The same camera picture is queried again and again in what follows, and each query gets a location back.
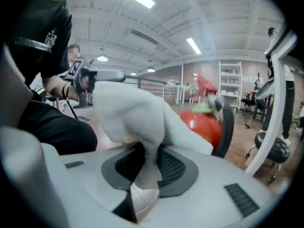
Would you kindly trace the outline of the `black metal railing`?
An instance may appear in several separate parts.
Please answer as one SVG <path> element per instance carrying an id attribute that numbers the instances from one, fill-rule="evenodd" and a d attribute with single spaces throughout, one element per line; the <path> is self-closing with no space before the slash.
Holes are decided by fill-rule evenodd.
<path id="1" fill-rule="evenodd" d="M 162 97 L 163 94 L 163 86 L 167 85 L 167 83 L 163 81 L 135 76 L 126 76 L 124 83 L 131 85 L 135 88 L 148 91 L 153 95 L 160 97 Z"/>

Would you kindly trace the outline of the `red fire extinguisher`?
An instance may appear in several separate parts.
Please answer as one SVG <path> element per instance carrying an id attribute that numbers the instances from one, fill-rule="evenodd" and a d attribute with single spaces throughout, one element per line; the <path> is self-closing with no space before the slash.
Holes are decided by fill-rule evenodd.
<path id="1" fill-rule="evenodd" d="M 194 95 L 199 102 L 192 110 L 180 113 L 179 117 L 193 132 L 211 143 L 212 155 L 224 158 L 234 131 L 233 109 L 210 81 L 196 73 L 192 77 L 197 86 Z"/>

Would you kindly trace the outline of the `person's left forearm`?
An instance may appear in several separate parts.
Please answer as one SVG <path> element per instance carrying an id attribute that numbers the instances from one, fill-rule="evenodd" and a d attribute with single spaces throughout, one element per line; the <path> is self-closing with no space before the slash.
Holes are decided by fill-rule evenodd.
<path id="1" fill-rule="evenodd" d="M 72 99 L 78 101 L 78 93 L 75 87 L 68 81 L 64 81 L 59 76 L 42 79 L 44 89 L 59 99 Z"/>

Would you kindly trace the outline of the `white cloth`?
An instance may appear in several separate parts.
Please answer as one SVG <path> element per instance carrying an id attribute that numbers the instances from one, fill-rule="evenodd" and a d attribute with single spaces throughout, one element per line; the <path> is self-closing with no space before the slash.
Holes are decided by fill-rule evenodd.
<path id="1" fill-rule="evenodd" d="M 112 142 L 144 146 L 145 163 L 135 179 L 142 189 L 157 189 L 161 144 L 211 155 L 213 146 L 193 132 L 159 96 L 125 83 L 96 82 L 93 107 L 99 124 Z"/>

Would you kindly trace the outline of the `dark table with white frame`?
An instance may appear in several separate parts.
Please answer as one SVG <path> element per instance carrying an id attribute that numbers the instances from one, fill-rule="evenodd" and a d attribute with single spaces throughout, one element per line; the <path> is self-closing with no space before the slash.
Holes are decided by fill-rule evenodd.
<path id="1" fill-rule="evenodd" d="M 246 168 L 245 173 L 254 175 L 269 154 L 277 134 L 279 132 L 284 113 L 286 84 L 285 71 L 281 63 L 284 58 L 297 44 L 297 35 L 290 28 L 280 28 L 279 32 L 271 40 L 265 55 L 270 56 L 274 67 L 274 105 L 269 128 L 256 156 Z"/>

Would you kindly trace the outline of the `black chest harness pack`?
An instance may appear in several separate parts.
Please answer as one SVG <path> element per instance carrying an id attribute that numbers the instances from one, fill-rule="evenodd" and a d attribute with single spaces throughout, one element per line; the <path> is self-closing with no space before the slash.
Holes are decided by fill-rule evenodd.
<path id="1" fill-rule="evenodd" d="M 24 47 L 27 47 L 27 48 L 36 49 L 36 50 L 39 50 L 39 51 L 51 53 L 51 47 L 50 46 L 48 46 L 44 43 L 35 41 L 35 40 L 28 39 L 28 38 L 22 38 L 22 37 L 16 38 L 14 40 L 14 43 L 15 43 L 15 45 L 24 46 Z"/>

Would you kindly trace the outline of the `person's black trousers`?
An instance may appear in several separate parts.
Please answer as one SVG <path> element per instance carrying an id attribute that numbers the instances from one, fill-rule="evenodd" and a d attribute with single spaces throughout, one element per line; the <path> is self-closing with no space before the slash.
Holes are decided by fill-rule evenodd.
<path id="1" fill-rule="evenodd" d="M 43 102 L 30 101 L 18 128 L 42 143 L 51 144 L 60 155 L 94 152 L 97 148 L 97 136 L 89 124 Z"/>

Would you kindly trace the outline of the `person's black t-shirt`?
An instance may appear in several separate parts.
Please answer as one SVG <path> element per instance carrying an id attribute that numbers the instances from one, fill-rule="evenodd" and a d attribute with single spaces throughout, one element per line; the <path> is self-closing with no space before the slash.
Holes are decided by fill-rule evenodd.
<path id="1" fill-rule="evenodd" d="M 37 74 L 41 78 L 59 76 L 69 68 L 68 42 L 72 16 L 67 0 L 31 0 L 17 19 L 8 39 L 9 51 L 18 69 L 30 85 Z M 51 53 L 15 45 L 16 38 L 28 38 L 51 47 Z"/>

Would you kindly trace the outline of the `person's white shoe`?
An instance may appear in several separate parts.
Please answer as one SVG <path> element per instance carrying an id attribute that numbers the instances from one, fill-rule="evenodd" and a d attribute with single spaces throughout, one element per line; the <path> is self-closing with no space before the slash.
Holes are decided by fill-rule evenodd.
<path id="1" fill-rule="evenodd" d="M 159 200 L 160 191 L 158 183 L 146 186 L 133 183 L 130 186 L 130 194 L 136 222 L 140 223 Z"/>

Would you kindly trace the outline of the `black office chair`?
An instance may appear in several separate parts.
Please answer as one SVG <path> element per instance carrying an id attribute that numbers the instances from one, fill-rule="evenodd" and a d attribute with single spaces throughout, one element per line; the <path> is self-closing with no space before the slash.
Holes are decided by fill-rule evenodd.
<path id="1" fill-rule="evenodd" d="M 242 115 L 244 116 L 246 113 L 250 113 L 253 115 L 254 108 L 256 106 L 255 95 L 257 91 L 245 92 L 245 98 L 241 99 L 241 102 L 244 104 L 244 109 L 242 110 Z"/>

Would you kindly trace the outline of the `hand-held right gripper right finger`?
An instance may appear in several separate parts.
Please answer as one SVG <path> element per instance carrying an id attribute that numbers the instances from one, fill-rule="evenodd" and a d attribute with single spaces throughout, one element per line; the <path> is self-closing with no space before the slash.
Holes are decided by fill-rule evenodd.
<path id="1" fill-rule="evenodd" d="M 166 149 L 192 160 L 199 175 L 182 195 L 159 199 L 140 228 L 256 228 L 277 203 L 266 186 L 225 159 Z"/>

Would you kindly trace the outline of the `white shelf rack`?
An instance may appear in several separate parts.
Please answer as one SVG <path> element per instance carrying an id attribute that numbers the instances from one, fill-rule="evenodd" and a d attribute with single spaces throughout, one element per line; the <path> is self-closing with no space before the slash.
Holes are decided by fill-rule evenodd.
<path id="1" fill-rule="evenodd" d="M 242 63 L 218 62 L 219 93 L 230 103 L 230 106 L 239 111 L 243 95 Z"/>

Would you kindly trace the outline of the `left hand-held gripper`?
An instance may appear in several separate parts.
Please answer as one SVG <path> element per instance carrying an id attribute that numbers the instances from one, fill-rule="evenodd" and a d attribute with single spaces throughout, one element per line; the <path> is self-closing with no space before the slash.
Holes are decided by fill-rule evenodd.
<path id="1" fill-rule="evenodd" d="M 96 72 L 84 57 L 74 61 L 64 80 L 70 82 L 78 93 L 78 106 L 93 106 L 95 81 L 123 82 L 125 73 L 118 69 L 98 69 Z"/>

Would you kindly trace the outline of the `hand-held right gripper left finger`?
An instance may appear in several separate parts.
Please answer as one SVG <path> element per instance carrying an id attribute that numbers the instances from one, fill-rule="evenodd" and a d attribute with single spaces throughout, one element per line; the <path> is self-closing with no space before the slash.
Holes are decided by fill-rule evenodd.
<path id="1" fill-rule="evenodd" d="M 104 179 L 100 153 L 58 155 L 33 135 L 0 127 L 0 161 L 31 228 L 141 228 L 113 213 L 127 196 Z"/>

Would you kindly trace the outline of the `black round stool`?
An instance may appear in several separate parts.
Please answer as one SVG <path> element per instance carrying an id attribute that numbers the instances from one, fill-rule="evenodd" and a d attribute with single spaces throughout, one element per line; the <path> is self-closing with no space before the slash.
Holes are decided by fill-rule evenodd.
<path id="1" fill-rule="evenodd" d="M 254 145 L 249 149 L 249 151 L 245 155 L 245 159 L 250 157 L 250 152 L 253 149 L 260 149 L 263 140 L 266 136 L 266 132 L 257 133 L 254 139 Z M 267 159 L 269 159 L 272 164 L 270 168 L 273 168 L 277 165 L 276 173 L 270 178 L 269 183 L 275 181 L 277 174 L 280 172 L 282 164 L 285 163 L 290 156 L 290 150 L 287 144 L 280 138 L 276 137 L 274 144 L 271 147 L 269 154 L 267 155 Z"/>

